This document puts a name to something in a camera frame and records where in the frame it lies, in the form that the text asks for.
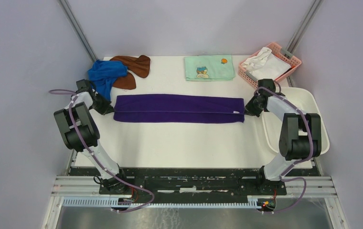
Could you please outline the purple towel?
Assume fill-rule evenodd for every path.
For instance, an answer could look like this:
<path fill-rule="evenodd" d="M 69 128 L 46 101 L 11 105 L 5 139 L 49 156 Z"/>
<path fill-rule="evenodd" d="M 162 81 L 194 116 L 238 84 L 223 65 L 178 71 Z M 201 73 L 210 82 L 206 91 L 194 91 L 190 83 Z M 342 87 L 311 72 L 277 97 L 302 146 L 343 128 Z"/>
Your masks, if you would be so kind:
<path fill-rule="evenodd" d="M 124 123 L 228 124 L 245 121 L 242 98 L 178 94 L 119 95 L 113 119 Z"/>

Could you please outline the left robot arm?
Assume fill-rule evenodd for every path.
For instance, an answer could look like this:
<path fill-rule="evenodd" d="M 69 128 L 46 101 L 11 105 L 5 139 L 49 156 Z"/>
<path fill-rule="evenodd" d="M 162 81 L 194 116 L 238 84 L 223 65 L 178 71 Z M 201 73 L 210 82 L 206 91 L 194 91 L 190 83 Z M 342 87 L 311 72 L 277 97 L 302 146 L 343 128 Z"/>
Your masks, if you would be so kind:
<path fill-rule="evenodd" d="M 90 80 L 76 82 L 77 91 L 52 89 L 50 94 L 69 95 L 71 101 L 65 108 L 55 111 L 54 118 L 59 133 L 68 149 L 86 156 L 98 169 L 103 180 L 111 181 L 111 188 L 118 194 L 128 191 L 129 181 L 120 174 L 120 166 L 110 158 L 100 143 L 99 129 L 90 110 L 100 115 L 114 112 L 111 102 L 96 91 Z"/>

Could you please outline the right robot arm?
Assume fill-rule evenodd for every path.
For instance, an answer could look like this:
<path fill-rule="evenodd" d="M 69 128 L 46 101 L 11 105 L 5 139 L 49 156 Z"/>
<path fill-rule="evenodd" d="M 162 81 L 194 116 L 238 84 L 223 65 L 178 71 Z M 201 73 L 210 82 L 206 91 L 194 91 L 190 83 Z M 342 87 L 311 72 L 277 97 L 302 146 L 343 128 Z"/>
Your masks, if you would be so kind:
<path fill-rule="evenodd" d="M 306 113 L 290 102 L 272 79 L 259 80 L 245 106 L 246 115 L 260 117 L 263 112 L 274 114 L 282 123 L 278 155 L 260 168 L 255 181 L 256 191 L 266 195 L 274 189 L 274 181 L 284 181 L 295 165 L 321 154 L 322 121 L 319 114 Z"/>

